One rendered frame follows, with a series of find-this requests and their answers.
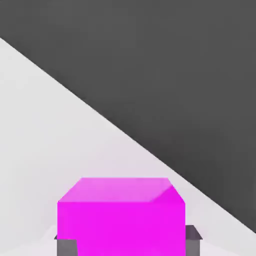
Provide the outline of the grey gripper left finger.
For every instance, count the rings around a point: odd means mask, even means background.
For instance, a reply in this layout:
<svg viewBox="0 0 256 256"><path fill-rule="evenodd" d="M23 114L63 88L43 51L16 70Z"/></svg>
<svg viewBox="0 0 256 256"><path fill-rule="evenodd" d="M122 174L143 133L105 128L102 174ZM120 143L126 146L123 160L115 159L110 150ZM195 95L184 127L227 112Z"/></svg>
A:
<svg viewBox="0 0 256 256"><path fill-rule="evenodd" d="M52 225L41 239L40 256L78 256L77 241L57 238L57 227Z"/></svg>

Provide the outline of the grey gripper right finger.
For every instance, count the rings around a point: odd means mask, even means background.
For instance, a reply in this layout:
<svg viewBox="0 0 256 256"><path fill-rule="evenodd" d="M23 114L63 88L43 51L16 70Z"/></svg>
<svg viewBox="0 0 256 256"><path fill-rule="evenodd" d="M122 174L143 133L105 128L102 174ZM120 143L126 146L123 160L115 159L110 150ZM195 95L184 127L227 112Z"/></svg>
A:
<svg viewBox="0 0 256 256"><path fill-rule="evenodd" d="M219 251L211 244L204 242L194 225L186 225L185 256L219 256Z"/></svg>

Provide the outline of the small magenta cube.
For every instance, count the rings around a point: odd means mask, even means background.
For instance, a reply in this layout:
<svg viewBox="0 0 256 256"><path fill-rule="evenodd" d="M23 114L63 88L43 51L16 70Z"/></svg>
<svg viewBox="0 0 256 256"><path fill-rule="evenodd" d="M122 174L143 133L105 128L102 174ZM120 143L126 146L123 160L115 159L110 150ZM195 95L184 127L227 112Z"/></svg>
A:
<svg viewBox="0 0 256 256"><path fill-rule="evenodd" d="M77 256L186 256L186 205L167 178L80 179L57 203Z"/></svg>

